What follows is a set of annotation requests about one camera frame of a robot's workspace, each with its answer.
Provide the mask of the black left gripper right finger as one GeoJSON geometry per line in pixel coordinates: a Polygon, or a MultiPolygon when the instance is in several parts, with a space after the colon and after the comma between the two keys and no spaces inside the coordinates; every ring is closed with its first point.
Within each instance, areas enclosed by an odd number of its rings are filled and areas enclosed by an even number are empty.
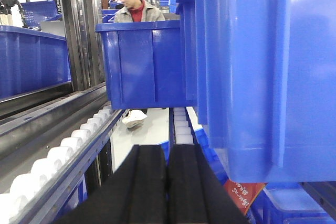
{"type": "Polygon", "coordinates": [[[167,178],[169,223],[248,223],[199,145],[174,145],[167,178]]]}

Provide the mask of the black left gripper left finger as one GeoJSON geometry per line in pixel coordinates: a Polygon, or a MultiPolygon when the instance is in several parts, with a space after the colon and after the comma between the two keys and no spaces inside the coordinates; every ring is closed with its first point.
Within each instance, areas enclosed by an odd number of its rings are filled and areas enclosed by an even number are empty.
{"type": "Polygon", "coordinates": [[[165,157],[159,145],[134,145],[88,199],[56,223],[166,223],[165,157]]]}

